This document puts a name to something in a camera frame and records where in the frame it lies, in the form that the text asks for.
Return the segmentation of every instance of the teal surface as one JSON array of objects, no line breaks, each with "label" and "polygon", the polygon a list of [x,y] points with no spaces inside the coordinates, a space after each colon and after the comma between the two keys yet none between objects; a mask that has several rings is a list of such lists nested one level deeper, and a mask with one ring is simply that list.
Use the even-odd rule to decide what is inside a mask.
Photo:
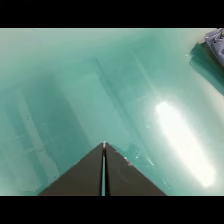
[{"label": "teal surface", "polygon": [[168,195],[224,195],[212,29],[0,29],[0,195],[37,195],[107,141]]}]

